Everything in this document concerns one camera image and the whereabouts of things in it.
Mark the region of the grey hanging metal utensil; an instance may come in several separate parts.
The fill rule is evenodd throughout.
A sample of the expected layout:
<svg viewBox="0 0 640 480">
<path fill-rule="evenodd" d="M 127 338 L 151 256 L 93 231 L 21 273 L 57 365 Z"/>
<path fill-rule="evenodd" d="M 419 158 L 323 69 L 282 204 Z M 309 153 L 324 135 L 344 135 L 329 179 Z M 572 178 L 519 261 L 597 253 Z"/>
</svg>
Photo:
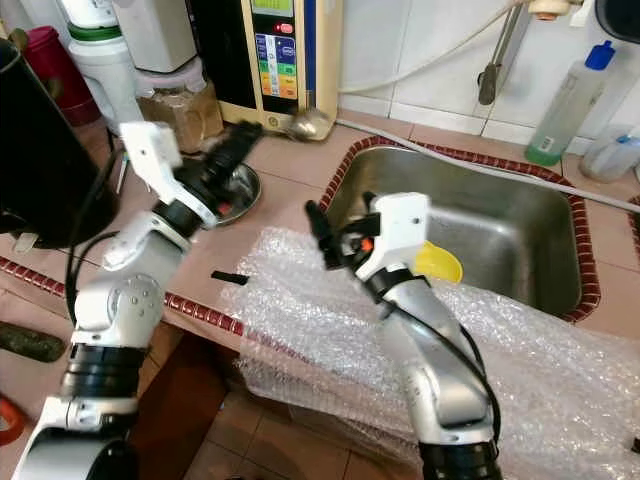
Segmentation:
<svg viewBox="0 0 640 480">
<path fill-rule="evenodd" d="M 480 105 L 493 105 L 497 100 L 500 88 L 509 74 L 509 69 L 515 64 L 518 46 L 524 40 L 531 17 L 529 8 L 527 8 L 529 0 L 513 0 L 513 6 L 509 8 L 503 17 L 503 26 L 500 29 L 497 42 L 489 63 L 481 70 L 477 76 L 477 102 Z"/>
</svg>

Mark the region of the yellow plastic cup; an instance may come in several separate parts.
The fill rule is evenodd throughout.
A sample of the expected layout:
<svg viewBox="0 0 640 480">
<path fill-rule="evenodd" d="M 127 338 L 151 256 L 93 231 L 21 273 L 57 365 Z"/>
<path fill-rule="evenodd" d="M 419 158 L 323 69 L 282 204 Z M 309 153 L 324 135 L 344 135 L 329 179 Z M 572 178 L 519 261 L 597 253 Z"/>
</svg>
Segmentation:
<svg viewBox="0 0 640 480">
<path fill-rule="evenodd" d="M 461 283 L 463 275 L 465 275 L 461 261 L 453 253 L 430 241 L 426 242 L 417 252 L 411 269 L 415 274 L 431 276 L 431 278 L 452 283 Z"/>
</svg>

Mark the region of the maroon bottle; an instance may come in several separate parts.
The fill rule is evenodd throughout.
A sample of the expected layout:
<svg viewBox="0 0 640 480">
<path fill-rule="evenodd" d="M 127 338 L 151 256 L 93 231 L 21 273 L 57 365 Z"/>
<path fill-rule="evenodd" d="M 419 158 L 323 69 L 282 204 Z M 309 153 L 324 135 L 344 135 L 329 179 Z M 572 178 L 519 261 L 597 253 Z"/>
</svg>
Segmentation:
<svg viewBox="0 0 640 480">
<path fill-rule="evenodd" d="M 70 125 L 86 125 L 101 118 L 99 106 L 84 83 L 84 77 L 51 26 L 26 31 L 24 58 L 36 76 L 46 84 L 55 104 Z"/>
</svg>

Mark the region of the black hanging pan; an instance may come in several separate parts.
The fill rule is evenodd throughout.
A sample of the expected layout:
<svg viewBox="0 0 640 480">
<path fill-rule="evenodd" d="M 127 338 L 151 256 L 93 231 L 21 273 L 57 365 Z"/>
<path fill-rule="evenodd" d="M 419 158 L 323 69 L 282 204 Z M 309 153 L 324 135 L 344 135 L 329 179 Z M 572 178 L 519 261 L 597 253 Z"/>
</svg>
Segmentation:
<svg viewBox="0 0 640 480">
<path fill-rule="evenodd" d="M 640 0 L 595 0 L 594 12 L 609 36 L 640 45 Z"/>
</svg>

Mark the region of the metal spoon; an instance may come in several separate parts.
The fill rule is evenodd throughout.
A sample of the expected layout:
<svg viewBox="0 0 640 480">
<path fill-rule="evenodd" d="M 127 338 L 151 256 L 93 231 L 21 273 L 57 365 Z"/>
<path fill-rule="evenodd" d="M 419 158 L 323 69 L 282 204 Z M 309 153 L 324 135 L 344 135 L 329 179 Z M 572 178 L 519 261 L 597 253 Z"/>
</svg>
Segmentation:
<svg viewBox="0 0 640 480">
<path fill-rule="evenodd" d="M 300 108 L 285 123 L 285 137 L 300 142 L 323 142 L 333 131 L 335 119 L 324 111 Z"/>
</svg>

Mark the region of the clear bottle with blue cap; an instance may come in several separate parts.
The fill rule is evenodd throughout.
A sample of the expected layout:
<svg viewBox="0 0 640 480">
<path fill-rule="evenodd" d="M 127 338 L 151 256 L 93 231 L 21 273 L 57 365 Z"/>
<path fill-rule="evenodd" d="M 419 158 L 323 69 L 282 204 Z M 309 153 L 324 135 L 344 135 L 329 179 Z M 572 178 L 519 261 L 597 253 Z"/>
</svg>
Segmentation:
<svg viewBox="0 0 640 480">
<path fill-rule="evenodd" d="M 524 151 L 525 160 L 541 166 L 561 161 L 586 116 L 603 95 L 608 65 L 616 55 L 612 40 L 591 47 L 584 63 L 572 67 L 540 120 Z"/>
</svg>

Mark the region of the thin white tube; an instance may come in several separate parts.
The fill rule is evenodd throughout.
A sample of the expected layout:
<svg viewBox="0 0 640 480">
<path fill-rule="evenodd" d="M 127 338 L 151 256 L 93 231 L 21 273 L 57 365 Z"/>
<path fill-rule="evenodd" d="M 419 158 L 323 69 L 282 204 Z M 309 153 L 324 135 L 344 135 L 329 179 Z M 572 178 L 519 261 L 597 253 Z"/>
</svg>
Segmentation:
<svg viewBox="0 0 640 480">
<path fill-rule="evenodd" d="M 379 79 L 379 81 L 374 81 L 372 83 L 366 82 L 364 84 L 352 84 L 352 86 L 342 86 L 339 87 L 339 93 L 357 93 L 357 92 L 365 92 L 370 90 L 380 90 L 380 88 L 385 88 L 389 86 L 393 86 L 398 82 L 403 81 L 403 79 L 410 78 L 411 76 L 415 76 L 415 74 L 421 72 L 429 67 L 433 67 L 433 65 L 438 64 L 439 61 L 443 61 L 456 52 L 460 51 L 462 47 L 465 47 L 467 44 L 470 44 L 471 41 L 474 41 L 475 38 L 479 37 L 481 33 L 488 29 L 490 26 L 493 26 L 495 22 L 498 20 L 502 20 L 506 18 L 506 15 L 512 12 L 513 9 L 521 8 L 522 5 L 530 3 L 531 0 L 508 0 L 506 4 L 500 6 L 498 10 L 495 10 L 492 15 L 480 26 L 477 26 L 474 31 L 468 33 L 467 36 L 460 38 L 460 40 L 454 41 L 451 46 L 448 47 L 447 50 L 439 51 L 438 54 L 431 56 L 431 58 L 421 61 L 421 63 L 417 65 L 413 65 L 408 70 L 401 70 L 396 74 L 393 74 L 392 77 L 387 79 Z"/>
</svg>

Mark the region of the green handled metal tongs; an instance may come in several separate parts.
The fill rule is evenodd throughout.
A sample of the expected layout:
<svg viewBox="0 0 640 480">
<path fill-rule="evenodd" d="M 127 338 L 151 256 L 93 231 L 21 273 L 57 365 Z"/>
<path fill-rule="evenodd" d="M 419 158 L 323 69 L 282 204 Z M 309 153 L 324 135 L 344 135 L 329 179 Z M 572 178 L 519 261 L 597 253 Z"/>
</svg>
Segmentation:
<svg viewBox="0 0 640 480">
<path fill-rule="evenodd" d="M 125 182 L 125 175 L 129 169 L 129 159 L 127 151 L 118 150 L 114 152 L 113 157 L 114 165 L 114 193 L 115 195 L 122 195 L 123 186 Z"/>
</svg>

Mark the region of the jar of brown powder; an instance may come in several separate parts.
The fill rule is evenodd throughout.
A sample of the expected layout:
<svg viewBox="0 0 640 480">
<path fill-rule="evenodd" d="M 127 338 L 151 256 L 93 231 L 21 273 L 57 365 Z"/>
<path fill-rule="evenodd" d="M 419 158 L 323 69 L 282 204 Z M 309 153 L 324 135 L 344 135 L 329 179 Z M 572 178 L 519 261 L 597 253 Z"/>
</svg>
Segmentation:
<svg viewBox="0 0 640 480">
<path fill-rule="evenodd" d="M 224 131 L 218 96 L 200 58 L 170 73 L 137 69 L 134 77 L 143 119 L 169 124 L 183 154 L 204 151 Z"/>
</svg>

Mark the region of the white water filter canister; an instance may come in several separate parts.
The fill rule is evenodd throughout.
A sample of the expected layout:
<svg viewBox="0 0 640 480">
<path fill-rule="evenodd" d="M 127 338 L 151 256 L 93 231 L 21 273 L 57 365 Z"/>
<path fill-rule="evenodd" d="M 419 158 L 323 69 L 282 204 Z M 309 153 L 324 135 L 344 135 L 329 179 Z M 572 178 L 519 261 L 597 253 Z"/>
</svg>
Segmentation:
<svg viewBox="0 0 640 480">
<path fill-rule="evenodd" d="M 70 58 L 105 116 L 111 133 L 141 122 L 134 64 L 110 0 L 58 0 L 67 15 Z"/>
</svg>

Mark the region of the white box appliance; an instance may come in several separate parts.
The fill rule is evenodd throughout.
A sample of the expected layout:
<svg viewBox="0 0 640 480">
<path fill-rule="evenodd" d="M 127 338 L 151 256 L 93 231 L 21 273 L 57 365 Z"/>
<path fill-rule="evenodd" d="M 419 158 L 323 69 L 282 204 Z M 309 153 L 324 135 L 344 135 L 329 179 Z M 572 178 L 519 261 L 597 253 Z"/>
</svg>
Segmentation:
<svg viewBox="0 0 640 480">
<path fill-rule="evenodd" d="M 195 59 L 186 0 L 111 0 L 134 67 L 172 73 Z"/>
</svg>

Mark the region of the beige water ionizer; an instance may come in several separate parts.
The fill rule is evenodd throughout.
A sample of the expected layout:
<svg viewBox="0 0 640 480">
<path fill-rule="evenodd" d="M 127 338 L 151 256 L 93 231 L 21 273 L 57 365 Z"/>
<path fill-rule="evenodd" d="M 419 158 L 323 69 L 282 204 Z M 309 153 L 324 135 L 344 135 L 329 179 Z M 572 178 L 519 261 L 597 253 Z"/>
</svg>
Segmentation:
<svg viewBox="0 0 640 480">
<path fill-rule="evenodd" d="M 225 122 L 283 132 L 298 110 L 337 118 L 344 0 L 189 0 Z"/>
</svg>

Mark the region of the clear plastic jug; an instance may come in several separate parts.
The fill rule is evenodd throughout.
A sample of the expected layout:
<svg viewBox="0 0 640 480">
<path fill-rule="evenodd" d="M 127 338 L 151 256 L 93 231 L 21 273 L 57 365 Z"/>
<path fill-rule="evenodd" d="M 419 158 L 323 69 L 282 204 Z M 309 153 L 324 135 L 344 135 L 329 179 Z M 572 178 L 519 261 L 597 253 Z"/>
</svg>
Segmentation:
<svg viewBox="0 0 640 480">
<path fill-rule="evenodd" d="M 579 172 L 596 182 L 611 183 L 640 165 L 640 125 L 609 124 L 595 138 Z"/>
</svg>

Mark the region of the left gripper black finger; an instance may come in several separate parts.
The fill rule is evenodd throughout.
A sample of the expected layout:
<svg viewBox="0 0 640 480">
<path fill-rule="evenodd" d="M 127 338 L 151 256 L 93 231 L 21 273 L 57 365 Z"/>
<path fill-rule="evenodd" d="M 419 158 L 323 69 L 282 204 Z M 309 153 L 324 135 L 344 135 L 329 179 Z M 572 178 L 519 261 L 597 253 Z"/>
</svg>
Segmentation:
<svg viewBox="0 0 640 480">
<path fill-rule="evenodd" d="M 238 166 L 250 155 L 250 124 L 239 122 L 230 125 L 227 133 L 207 152 L 210 166 Z"/>
<path fill-rule="evenodd" d="M 262 137 L 264 137 L 265 129 L 262 128 L 262 125 L 257 122 L 248 122 L 248 124 L 250 124 L 250 154 L 251 154 L 253 147 L 255 147 L 256 143 L 259 142 Z M 225 173 L 227 173 L 228 175 L 233 174 L 234 170 L 236 170 L 238 166 L 225 166 Z"/>
</svg>

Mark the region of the beige wall hook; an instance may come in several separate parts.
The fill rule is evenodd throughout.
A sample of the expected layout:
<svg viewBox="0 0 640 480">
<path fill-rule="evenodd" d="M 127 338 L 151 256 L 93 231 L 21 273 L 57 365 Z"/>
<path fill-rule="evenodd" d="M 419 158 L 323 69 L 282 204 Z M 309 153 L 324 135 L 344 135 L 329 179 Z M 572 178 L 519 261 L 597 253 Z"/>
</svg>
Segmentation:
<svg viewBox="0 0 640 480">
<path fill-rule="evenodd" d="M 527 0 L 527 13 L 536 20 L 556 20 L 572 12 L 585 0 Z"/>
</svg>

